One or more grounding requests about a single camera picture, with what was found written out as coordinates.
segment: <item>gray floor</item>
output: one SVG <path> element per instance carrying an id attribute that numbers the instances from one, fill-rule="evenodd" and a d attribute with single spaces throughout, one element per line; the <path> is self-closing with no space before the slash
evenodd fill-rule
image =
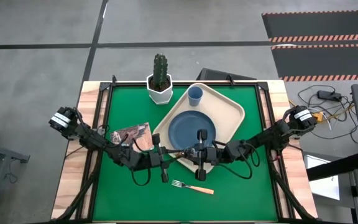
<path id="1" fill-rule="evenodd" d="M 0 44 L 90 43 L 101 2 L 0 0 Z M 110 0 L 99 42 L 261 41 L 267 40 L 263 12 L 350 9 L 358 9 L 358 0 Z M 19 181 L 0 196 L 0 223 L 50 218 L 67 142 L 47 121 L 58 107 L 76 104 L 88 52 L 0 50 L 0 146 L 31 155 L 26 166 L 12 165 Z M 278 78 L 269 47 L 196 47 L 99 49 L 90 80 L 110 80 L 112 74 L 119 80 L 144 80 L 157 52 L 167 55 L 168 71 L 177 80 L 194 80 L 203 67 Z M 348 94 L 352 83 L 357 82 L 324 84 Z M 289 97 L 299 103 L 298 91 L 312 84 L 287 83 Z M 335 124 L 333 131 L 321 124 L 316 134 L 335 136 L 351 128 L 350 120 Z M 347 156 L 358 147 L 348 136 L 325 141 L 311 135 L 302 138 L 301 146 L 335 156 Z M 327 221 L 349 214 L 319 202 L 317 208 Z"/>

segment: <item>white pot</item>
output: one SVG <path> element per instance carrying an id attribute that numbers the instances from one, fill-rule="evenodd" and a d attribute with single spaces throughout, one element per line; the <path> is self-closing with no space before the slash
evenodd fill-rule
<path id="1" fill-rule="evenodd" d="M 150 98 L 154 101 L 154 103 L 156 105 L 164 105 L 164 104 L 169 103 L 169 101 L 171 100 L 172 93 L 173 93 L 172 92 L 172 77 L 170 74 L 167 74 L 167 76 L 169 77 L 170 86 L 162 92 L 150 89 L 149 82 L 150 82 L 151 77 L 153 77 L 153 74 L 149 75 L 146 78 L 147 91 L 149 92 Z"/>

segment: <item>wooden table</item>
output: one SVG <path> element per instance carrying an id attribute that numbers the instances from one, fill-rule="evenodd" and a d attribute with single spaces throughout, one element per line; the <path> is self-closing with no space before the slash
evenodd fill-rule
<path id="1" fill-rule="evenodd" d="M 267 82 L 270 98 L 273 106 L 273 113 L 275 120 L 282 118 L 284 112 L 290 108 L 287 92 L 284 82 L 281 80 L 258 80 L 254 82 Z M 99 93 L 99 85 L 101 82 L 84 82 L 80 100 L 78 102 L 78 109 L 83 115 L 83 121 L 88 124 L 92 124 L 96 101 Z M 262 105 L 264 107 L 264 117 L 266 125 L 270 126 L 270 119 L 267 113 L 267 104 L 264 97 L 264 92 L 260 92 L 262 98 Z M 107 96 L 103 96 L 101 114 L 99 117 L 99 125 L 102 124 L 104 117 L 104 108 L 106 106 Z M 299 146 L 299 141 L 291 139 L 290 143 L 295 146 Z M 70 142 L 67 148 L 67 154 L 79 148 L 78 142 Z M 57 190 L 55 204 L 53 206 L 52 218 L 59 217 L 65 209 L 69 206 L 76 194 L 80 191 L 81 180 L 83 176 L 83 169 L 86 159 L 86 149 L 80 149 L 74 154 L 68 157 L 63 165 L 62 175 L 60 177 L 60 183 Z M 306 174 L 305 164 L 303 162 L 302 152 L 292 147 L 287 147 L 283 151 L 283 159 L 285 163 L 285 169 L 287 172 L 288 183 L 291 191 L 295 197 L 299 200 L 302 206 L 314 217 L 317 217 L 316 207 L 314 205 L 313 196 L 311 194 L 308 176 Z M 287 203 L 283 192 L 279 188 L 280 201 L 283 210 L 283 216 L 288 217 Z M 85 204 L 83 211 L 88 210 L 88 200 L 90 197 L 90 190 L 85 197 Z"/>

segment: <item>blue plate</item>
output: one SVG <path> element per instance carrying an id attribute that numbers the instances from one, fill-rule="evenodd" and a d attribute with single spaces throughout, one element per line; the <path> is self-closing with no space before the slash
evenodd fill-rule
<path id="1" fill-rule="evenodd" d="M 169 125 L 169 141 L 176 150 L 192 147 L 199 143 L 197 140 L 199 129 L 207 130 L 206 146 L 211 146 L 212 140 L 216 137 L 215 125 L 211 118 L 199 111 L 182 112 L 174 117 Z"/>

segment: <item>cactus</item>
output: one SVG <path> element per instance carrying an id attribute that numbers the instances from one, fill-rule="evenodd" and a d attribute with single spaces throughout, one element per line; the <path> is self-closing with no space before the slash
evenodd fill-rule
<path id="1" fill-rule="evenodd" d="M 161 87 L 167 82 L 168 60 L 164 54 L 154 57 L 153 81 L 155 90 L 161 91 Z"/>

